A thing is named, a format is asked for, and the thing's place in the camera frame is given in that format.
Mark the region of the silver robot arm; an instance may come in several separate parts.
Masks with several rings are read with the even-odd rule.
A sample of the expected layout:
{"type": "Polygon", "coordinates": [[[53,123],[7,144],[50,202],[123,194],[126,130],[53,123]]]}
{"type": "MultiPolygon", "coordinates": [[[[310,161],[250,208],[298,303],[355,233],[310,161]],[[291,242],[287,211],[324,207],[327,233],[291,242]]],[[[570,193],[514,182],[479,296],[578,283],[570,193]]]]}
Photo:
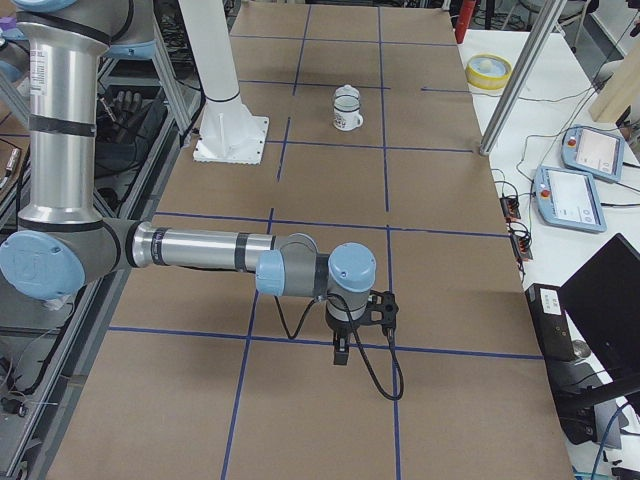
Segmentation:
{"type": "Polygon", "coordinates": [[[127,267],[251,273],[274,297],[324,302],[334,361],[343,365],[370,322],[376,260],[358,243],[328,254],[304,234],[180,230],[105,218],[95,208],[97,74],[111,49],[155,47],[149,1],[20,1],[30,46],[30,200],[1,246],[1,271],[19,292],[54,300],[127,267]]]}

